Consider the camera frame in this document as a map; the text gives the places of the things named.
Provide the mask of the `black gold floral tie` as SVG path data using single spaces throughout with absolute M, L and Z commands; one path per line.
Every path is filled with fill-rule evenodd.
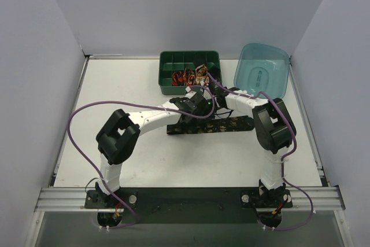
M 167 125 L 167 135 L 241 132 L 254 129 L 254 120 L 248 116 L 226 117 L 211 120 L 194 120 L 192 123 Z

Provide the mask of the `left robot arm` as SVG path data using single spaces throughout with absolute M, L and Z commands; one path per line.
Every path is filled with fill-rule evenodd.
M 107 199 L 118 192 L 123 162 L 134 152 L 141 135 L 163 126 L 207 119 L 215 107 L 214 99 L 191 91 L 184 97 L 171 98 L 153 109 L 130 113 L 122 109 L 114 111 L 96 136 L 102 174 L 101 180 L 95 185 L 99 197 Z

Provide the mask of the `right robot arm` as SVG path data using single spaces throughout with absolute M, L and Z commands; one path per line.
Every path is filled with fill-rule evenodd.
M 284 162 L 290 146 L 296 145 L 297 134 L 293 121 L 280 98 L 272 102 L 266 98 L 249 96 L 246 91 L 227 89 L 217 82 L 209 83 L 209 90 L 220 107 L 234 110 L 253 119 L 258 143 L 264 150 L 264 163 L 258 191 L 261 198 L 289 200 L 284 191 Z

